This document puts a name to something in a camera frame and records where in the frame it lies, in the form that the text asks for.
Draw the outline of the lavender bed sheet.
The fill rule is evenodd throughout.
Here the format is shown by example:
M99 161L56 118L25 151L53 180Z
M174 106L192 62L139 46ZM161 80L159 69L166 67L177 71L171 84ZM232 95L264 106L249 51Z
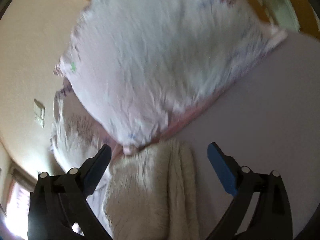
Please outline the lavender bed sheet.
M319 40L290 32L175 138L193 150L200 239L232 201L207 158L212 142L254 172L280 173L299 234L319 205Z

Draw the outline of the pink floral right pillow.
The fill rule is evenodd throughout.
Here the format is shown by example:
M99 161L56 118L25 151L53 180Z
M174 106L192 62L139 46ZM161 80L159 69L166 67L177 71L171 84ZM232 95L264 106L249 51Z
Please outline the pink floral right pillow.
M236 0L90 0L55 74L131 154L196 118L286 37Z

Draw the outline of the white wall switch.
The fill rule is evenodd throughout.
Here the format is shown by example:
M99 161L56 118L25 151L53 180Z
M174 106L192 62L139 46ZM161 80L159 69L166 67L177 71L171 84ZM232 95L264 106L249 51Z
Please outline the white wall switch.
M44 128L45 106L37 99L34 99L34 120L42 128Z

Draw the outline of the white floral left pillow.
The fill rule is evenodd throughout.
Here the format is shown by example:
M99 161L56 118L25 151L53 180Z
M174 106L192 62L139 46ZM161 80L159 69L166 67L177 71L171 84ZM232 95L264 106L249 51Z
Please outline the white floral left pillow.
M94 157L104 144L110 146L111 164L94 193L87 197L87 202L105 230L113 235L103 203L112 178L111 167L120 147L84 108L67 79L54 96L51 142L55 160L65 172L79 168L86 159Z

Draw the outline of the dark framed window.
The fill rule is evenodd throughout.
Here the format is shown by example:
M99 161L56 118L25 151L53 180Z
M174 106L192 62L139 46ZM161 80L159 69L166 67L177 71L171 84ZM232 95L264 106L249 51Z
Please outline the dark framed window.
M13 239L28 238L30 193L35 185L35 178L16 164L11 165L5 180L2 211L6 234Z

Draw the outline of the beige cable-knit sweater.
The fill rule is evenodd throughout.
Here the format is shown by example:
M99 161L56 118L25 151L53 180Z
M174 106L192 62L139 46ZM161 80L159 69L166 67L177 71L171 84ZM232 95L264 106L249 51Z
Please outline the beige cable-knit sweater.
M190 147L175 139L112 161L103 212L113 239L199 239Z

